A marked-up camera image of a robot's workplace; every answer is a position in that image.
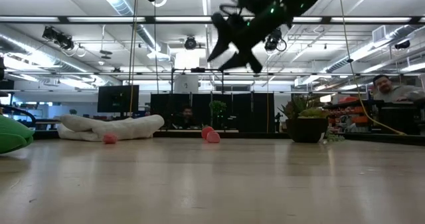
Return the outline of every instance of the person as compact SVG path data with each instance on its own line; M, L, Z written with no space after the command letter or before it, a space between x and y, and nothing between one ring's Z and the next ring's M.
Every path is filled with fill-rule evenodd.
M182 113L178 114L173 125L178 128L188 129L197 125L190 106L184 106Z
M421 88L411 85L393 86L390 78L384 74L376 75L373 78L373 85L378 91L373 96L375 100L400 102L425 98L425 92Z

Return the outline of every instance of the ceiling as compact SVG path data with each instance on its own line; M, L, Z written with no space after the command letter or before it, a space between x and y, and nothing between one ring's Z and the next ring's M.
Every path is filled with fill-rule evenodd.
M133 5L134 0L128 0L128 3ZM230 1L167 0L163 6L155 7L147 0L138 0L137 14L140 16L212 15L218 11L218 6L222 3L230 3ZM425 0L343 0L343 8L346 15L350 16L423 16L423 7L425 7ZM0 15L112 16L117 15L117 13L106 0L0 0ZM305 15L341 16L340 0L319 0ZM45 43L45 40L41 37L45 25L7 24L7 26L26 37ZM348 48L353 49L370 42L372 31L379 26L347 25ZM46 46L51 47L57 52L56 58L74 54L71 57L72 59L87 64L94 70L111 71L114 68L120 67L121 71L128 71L131 50L131 26L106 25L103 43L101 25L55 25L54 28L72 36L73 40L81 44L86 51L84 56L82 56L84 53L83 49L80 49L78 52L74 49L63 54L58 46L47 43ZM203 44L203 47L206 45L214 47L217 40L217 32L212 25L145 25L145 28L156 41L167 43L171 48L171 55L173 56L176 53L184 51L181 41L184 41L187 36L194 36L199 43ZM284 39L288 44L286 51L270 55L264 50L263 43L258 44L253 49L258 60L264 65L264 72L320 72L335 59L344 57L347 54L343 25L295 25L290 31L283 25L281 29ZM362 68L365 67L363 68L364 70L367 67L389 60L394 56L400 56L422 48L422 31L417 32L411 38L410 42L411 46L409 49L394 50L390 54L390 49L383 47L378 52L356 60L353 65ZM149 59L147 54L150 51L146 44L139 37L136 37L135 43L135 71L155 72L158 70L158 72L171 72L173 59L171 61ZM102 55L99 53L99 50L101 49L113 52L110 60L102 60L100 58ZM210 67L218 68L232 56L233 52L232 49L225 52L222 56L211 62L209 64ZM205 58L207 55L206 49L199 49L196 53L200 56L200 66L206 68L208 66ZM104 61L105 64L101 66L99 61ZM249 68L241 68L238 71L248 72ZM119 80L126 80L128 76L118 76L117 78ZM135 76L135 78L153 80L156 79L156 75L146 74ZM159 74L159 78L169 80L170 75ZM269 77L231 76L226 79L267 80L267 78ZM294 80L295 78L297 77L277 76L274 80ZM332 79L322 79L322 81L333 82Z

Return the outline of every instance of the green plant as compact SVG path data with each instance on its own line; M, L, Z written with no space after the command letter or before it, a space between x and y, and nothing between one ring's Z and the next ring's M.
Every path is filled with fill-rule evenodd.
M221 101L211 101L210 102L210 109L211 109L211 115L218 115L221 112L224 112L226 110L226 103L221 102Z
M299 113L303 112L307 108L307 99L301 96L295 96L285 106L282 105L282 109L278 108L280 112L283 112L289 119L298 118Z
M329 112L319 108L308 108L299 113L299 118L326 118Z

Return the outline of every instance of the black planter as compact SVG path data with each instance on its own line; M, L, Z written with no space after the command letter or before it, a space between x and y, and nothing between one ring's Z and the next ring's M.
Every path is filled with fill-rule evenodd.
M327 131L326 118L295 118L286 120L286 128L295 142L317 143Z

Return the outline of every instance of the black screen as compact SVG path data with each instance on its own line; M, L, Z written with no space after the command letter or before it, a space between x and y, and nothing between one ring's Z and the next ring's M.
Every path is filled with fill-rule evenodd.
M139 86L103 86L99 87L98 112L137 112L139 109Z

